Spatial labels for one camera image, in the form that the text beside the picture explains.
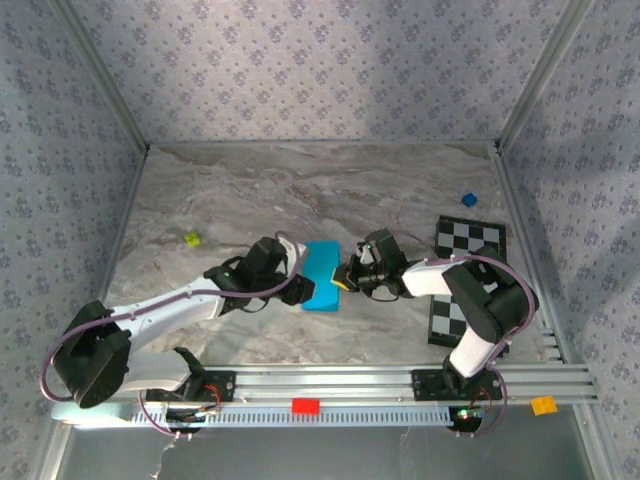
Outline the black white checkerboard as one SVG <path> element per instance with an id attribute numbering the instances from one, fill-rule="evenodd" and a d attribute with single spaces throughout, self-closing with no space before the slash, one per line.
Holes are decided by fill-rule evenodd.
<path id="1" fill-rule="evenodd" d="M 435 254 L 438 259 L 464 256 L 489 246 L 507 260 L 506 226 L 441 215 L 436 223 Z M 466 319 L 451 296 L 433 297 L 428 343 L 455 348 L 467 328 Z"/>

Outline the aluminium mounting rail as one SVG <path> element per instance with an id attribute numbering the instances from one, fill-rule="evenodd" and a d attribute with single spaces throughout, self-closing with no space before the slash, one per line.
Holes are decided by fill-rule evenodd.
<path id="1" fill-rule="evenodd" d="M 411 372 L 440 369 L 434 365 L 257 365 L 204 367 L 206 370 L 234 371 L 236 383 L 231 402 L 249 404 L 290 404 L 294 398 L 319 399 L 330 405 L 391 404 L 425 402 L 442 405 L 498 404 L 502 401 L 527 403 L 552 396 L 559 404 L 594 402 L 596 387 L 584 365 L 537 364 L 503 365 L 487 369 L 500 381 L 503 398 L 491 400 L 486 392 L 468 401 L 416 401 Z M 134 367 L 120 375 L 90 381 L 82 387 L 68 387 L 61 397 L 81 408 L 92 408 L 112 399 L 129 398 L 148 390 L 172 391 L 189 376 L 187 365 L 177 368 Z"/>

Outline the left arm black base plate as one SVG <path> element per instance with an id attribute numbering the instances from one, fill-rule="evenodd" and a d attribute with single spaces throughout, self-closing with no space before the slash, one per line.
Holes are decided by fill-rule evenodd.
<path id="1" fill-rule="evenodd" d="M 204 370 L 192 374 L 176 390 L 148 390 L 144 399 L 148 402 L 231 402 L 234 398 L 236 373 L 224 370 Z"/>

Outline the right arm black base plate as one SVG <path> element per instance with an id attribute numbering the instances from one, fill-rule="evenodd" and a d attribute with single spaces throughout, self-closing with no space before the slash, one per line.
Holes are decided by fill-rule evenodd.
<path id="1" fill-rule="evenodd" d="M 468 401 L 486 392 L 491 400 L 503 398 L 498 376 L 483 370 L 465 379 L 443 369 L 416 369 L 411 372 L 411 387 L 416 401 Z"/>

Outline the aluminium frame bar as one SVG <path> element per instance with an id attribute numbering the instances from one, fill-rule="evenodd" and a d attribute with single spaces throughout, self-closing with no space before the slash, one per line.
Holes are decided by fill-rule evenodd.
<path id="1" fill-rule="evenodd" d="M 547 281 L 543 278 L 543 270 L 539 266 L 538 258 L 535 255 L 534 238 L 525 218 L 525 210 L 518 196 L 516 184 L 499 148 L 491 145 L 490 153 L 492 154 L 499 183 L 504 191 L 505 201 L 513 220 L 513 231 L 523 256 L 527 278 L 530 281 L 530 285 L 535 288 L 539 298 L 540 308 L 536 314 L 537 322 L 545 331 L 550 330 L 554 334 L 559 361 L 564 364 L 572 364 L 574 359 L 572 358 L 571 348 L 567 344 L 554 299 L 549 291 Z"/>
<path id="2" fill-rule="evenodd" d="M 111 169 L 96 170 L 78 186 L 83 203 L 75 225 L 86 230 L 88 242 L 79 255 L 84 283 L 69 301 L 71 317 L 85 304 L 107 297 L 147 158 L 146 151 L 103 155 Z"/>

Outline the aluminium frame post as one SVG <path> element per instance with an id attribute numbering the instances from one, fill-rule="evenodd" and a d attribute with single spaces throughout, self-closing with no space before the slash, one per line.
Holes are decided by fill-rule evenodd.
<path id="1" fill-rule="evenodd" d="M 595 0 L 567 0 L 521 94 L 496 138 L 495 144 L 499 154 L 508 152 L 512 147 L 594 3 Z"/>
<path id="2" fill-rule="evenodd" d="M 148 142 L 71 0 L 47 0 L 47 2 L 60 20 L 71 44 L 88 69 L 104 102 L 114 114 L 125 136 L 140 154 L 146 155 Z"/>

